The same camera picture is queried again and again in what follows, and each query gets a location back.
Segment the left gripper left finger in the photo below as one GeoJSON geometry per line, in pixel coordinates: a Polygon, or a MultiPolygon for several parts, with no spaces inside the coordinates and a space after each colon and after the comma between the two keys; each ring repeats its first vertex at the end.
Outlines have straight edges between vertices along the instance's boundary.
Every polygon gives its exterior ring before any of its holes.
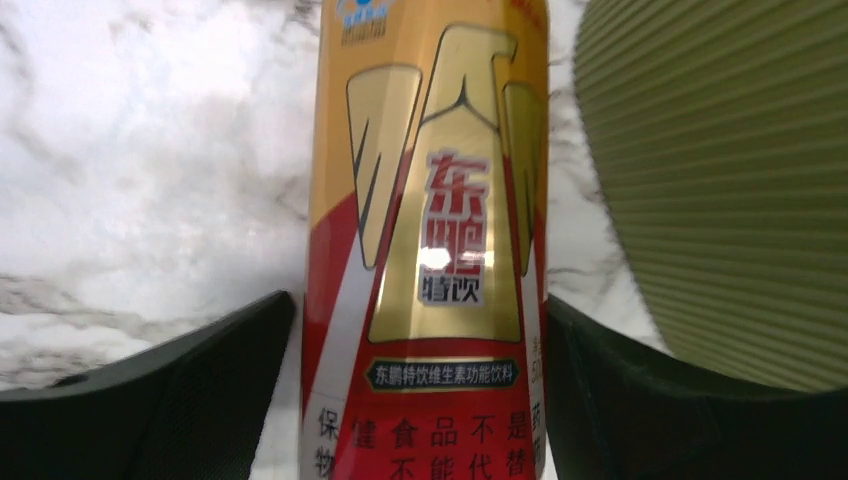
{"type": "Polygon", "coordinates": [[[295,303],[206,327],[42,389],[1,395],[5,479],[246,479],[295,303]]]}

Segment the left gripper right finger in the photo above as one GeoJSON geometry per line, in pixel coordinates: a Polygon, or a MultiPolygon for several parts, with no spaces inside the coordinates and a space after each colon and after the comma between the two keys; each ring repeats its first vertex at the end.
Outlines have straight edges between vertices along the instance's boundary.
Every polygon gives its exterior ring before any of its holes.
{"type": "Polygon", "coordinates": [[[843,479],[847,393],[673,359],[550,298],[546,413],[562,479],[843,479]]]}

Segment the brown red tea bottle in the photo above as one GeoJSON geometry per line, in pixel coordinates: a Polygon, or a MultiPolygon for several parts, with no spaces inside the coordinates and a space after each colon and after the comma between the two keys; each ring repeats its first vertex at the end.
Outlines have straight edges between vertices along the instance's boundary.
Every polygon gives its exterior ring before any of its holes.
{"type": "Polygon", "coordinates": [[[539,479],[548,7],[326,1],[303,479],[539,479]]]}

